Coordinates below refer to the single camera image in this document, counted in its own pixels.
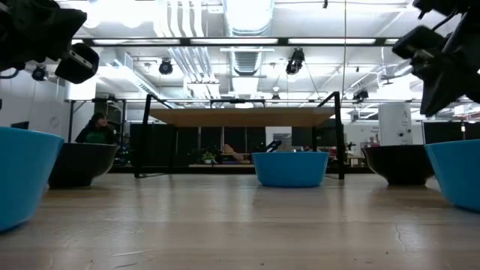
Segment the blue bowl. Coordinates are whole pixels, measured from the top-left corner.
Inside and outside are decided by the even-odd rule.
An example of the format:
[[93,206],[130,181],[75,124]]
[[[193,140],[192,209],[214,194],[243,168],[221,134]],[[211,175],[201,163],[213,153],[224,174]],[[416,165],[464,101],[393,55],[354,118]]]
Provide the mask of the blue bowl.
[[456,206],[480,212],[480,139],[425,148],[443,196]]
[[0,127],[0,232],[34,215],[62,144],[59,136]]
[[253,153],[258,180],[267,187],[311,188],[319,186],[329,161],[329,153]]

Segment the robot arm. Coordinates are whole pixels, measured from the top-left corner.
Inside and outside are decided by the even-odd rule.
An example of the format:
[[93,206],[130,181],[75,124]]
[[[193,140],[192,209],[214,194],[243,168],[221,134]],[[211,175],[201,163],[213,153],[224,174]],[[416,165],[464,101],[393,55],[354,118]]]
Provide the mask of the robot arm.
[[[393,47],[424,81],[421,113],[432,116],[464,95],[480,103],[480,1],[415,0],[413,5],[421,11],[419,19],[430,11],[447,16],[433,29],[413,29]],[[435,32],[457,14],[462,19],[451,34]]]
[[0,71],[21,71],[26,62],[60,61],[55,74],[83,83],[97,73],[98,54],[83,43],[71,45],[86,21],[81,10],[62,9],[53,0],[0,0]]

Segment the bowl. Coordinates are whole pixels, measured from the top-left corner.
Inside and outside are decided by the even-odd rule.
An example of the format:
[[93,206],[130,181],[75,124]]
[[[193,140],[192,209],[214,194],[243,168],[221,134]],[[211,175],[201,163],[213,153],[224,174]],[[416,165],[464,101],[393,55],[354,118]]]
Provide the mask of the bowl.
[[65,143],[49,178],[50,189],[89,187],[112,169],[117,145]]
[[0,231],[34,215],[62,144],[59,136],[0,127]]
[[370,169],[389,185],[425,185],[434,176],[423,145],[392,145],[362,149]]
[[311,188],[319,186],[327,168],[329,153],[253,153],[256,175],[267,187]]
[[443,196],[461,208],[480,212],[480,139],[426,145]]

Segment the black bowl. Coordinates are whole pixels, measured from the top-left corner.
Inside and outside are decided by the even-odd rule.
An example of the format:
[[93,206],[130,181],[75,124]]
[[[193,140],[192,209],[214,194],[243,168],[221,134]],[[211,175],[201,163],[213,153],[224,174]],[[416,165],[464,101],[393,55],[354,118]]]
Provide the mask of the black bowl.
[[370,169],[390,185],[425,185],[434,175],[424,145],[363,148]]
[[50,174],[50,188],[90,186],[93,178],[112,169],[118,149],[117,145],[65,143]]

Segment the wooden table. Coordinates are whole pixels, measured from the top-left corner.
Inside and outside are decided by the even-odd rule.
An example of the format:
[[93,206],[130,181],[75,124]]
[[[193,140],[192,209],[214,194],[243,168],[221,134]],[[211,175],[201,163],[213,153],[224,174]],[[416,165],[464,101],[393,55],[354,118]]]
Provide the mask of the wooden table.
[[473,270],[479,228],[436,181],[282,189],[255,175],[105,175],[48,190],[32,221],[0,235],[0,269]]
[[332,107],[150,110],[150,116],[178,128],[316,127],[334,114]]
[[[172,125],[175,128],[173,134],[172,148],[170,149],[169,169],[173,170],[174,157],[176,152],[176,128],[191,127],[310,127],[312,128],[312,138],[317,138],[317,127],[325,120],[335,116],[337,149],[339,154],[339,179],[344,178],[344,132],[341,124],[340,114],[340,93],[330,94],[318,107],[314,108],[278,108],[263,107],[251,109],[151,109],[152,101],[150,94],[147,95],[145,102],[145,112],[142,122],[142,133],[139,140],[139,151],[136,165],[135,176],[140,177],[142,172],[143,152],[146,148],[146,134],[148,130],[148,119],[150,116]],[[334,98],[335,107],[322,107],[328,100]],[[312,146],[317,150],[317,140],[313,139]]]

